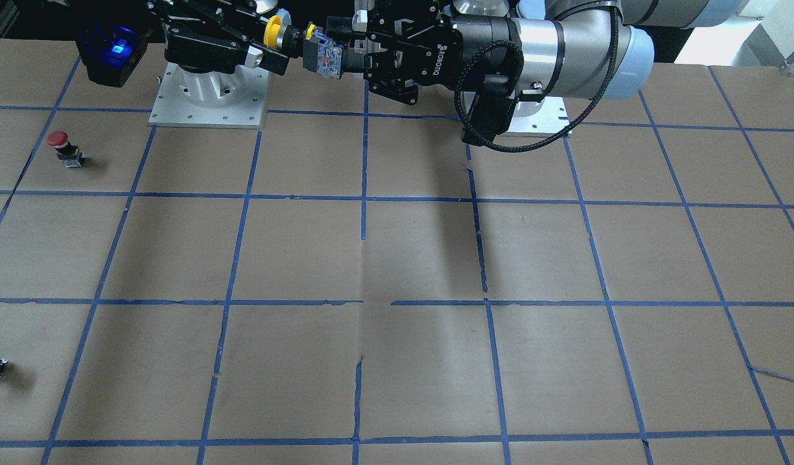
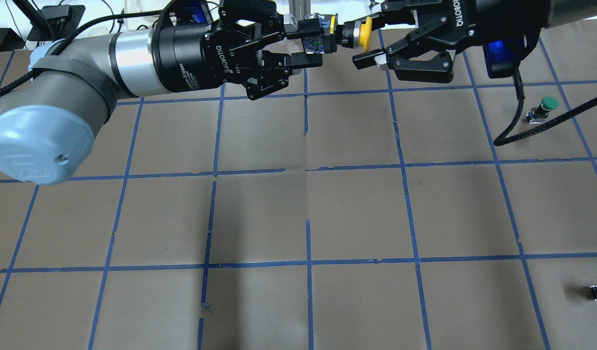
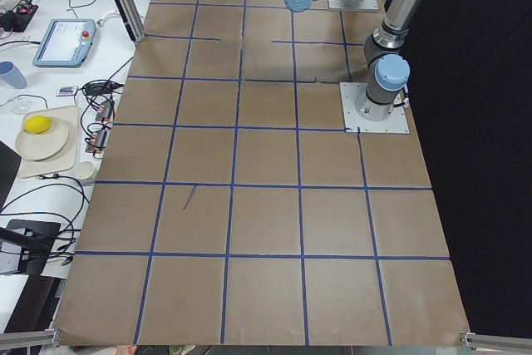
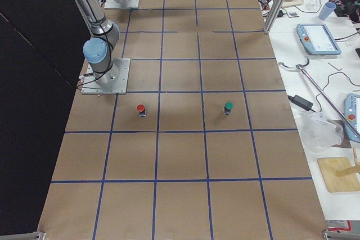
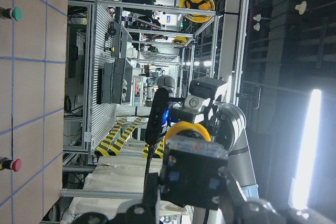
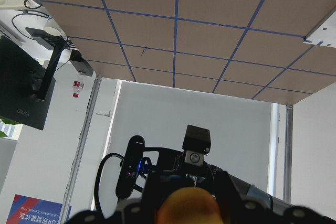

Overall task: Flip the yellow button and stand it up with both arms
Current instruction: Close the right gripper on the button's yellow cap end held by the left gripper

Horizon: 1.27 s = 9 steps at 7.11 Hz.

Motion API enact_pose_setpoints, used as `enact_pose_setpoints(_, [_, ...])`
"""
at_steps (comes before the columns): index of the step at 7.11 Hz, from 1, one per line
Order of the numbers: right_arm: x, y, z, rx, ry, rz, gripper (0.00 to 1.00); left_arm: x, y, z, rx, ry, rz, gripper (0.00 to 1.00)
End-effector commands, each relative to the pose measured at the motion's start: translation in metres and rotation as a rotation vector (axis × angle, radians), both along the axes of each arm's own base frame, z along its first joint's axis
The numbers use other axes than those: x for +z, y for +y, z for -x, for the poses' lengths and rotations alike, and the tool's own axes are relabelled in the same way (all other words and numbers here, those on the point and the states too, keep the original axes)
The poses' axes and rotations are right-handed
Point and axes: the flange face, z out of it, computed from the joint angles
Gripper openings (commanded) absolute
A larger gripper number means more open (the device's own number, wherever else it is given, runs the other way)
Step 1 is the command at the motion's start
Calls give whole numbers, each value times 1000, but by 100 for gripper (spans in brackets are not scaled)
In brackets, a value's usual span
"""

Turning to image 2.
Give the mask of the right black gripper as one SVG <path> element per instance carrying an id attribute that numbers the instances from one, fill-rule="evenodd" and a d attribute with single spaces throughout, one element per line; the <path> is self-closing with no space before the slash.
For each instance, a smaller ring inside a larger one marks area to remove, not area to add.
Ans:
<path id="1" fill-rule="evenodd" d="M 523 60 L 546 24 L 544 0 L 385 0 L 362 25 L 413 24 L 404 38 L 352 57 L 358 69 L 391 70 L 400 81 L 449 84 L 456 56 L 469 47 L 523 37 Z"/>

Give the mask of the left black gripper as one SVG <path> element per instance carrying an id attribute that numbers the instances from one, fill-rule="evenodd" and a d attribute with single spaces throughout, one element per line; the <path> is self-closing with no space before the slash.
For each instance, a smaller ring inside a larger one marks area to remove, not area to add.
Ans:
<path id="1" fill-rule="evenodd" d="M 334 32 L 333 17 L 299 20 L 286 30 L 271 0 L 221 0 L 218 20 L 177 26 L 165 6 L 151 32 L 150 55 L 157 82 L 150 95 L 241 85 L 257 100 L 289 85 L 299 69 L 322 67 L 323 55 L 275 53 L 267 46 L 285 38 L 320 37 Z"/>

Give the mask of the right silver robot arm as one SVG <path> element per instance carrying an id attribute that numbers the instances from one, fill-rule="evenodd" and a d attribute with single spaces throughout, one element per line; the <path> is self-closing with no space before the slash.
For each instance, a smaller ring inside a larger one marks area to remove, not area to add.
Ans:
<path id="1" fill-rule="evenodd" d="M 448 84 L 456 55 L 473 46 L 530 35 L 597 16 L 597 0 L 385 0 L 360 19 L 374 31 L 387 25 L 415 29 L 383 49 L 354 55 L 361 70 L 378 66 L 401 81 Z"/>

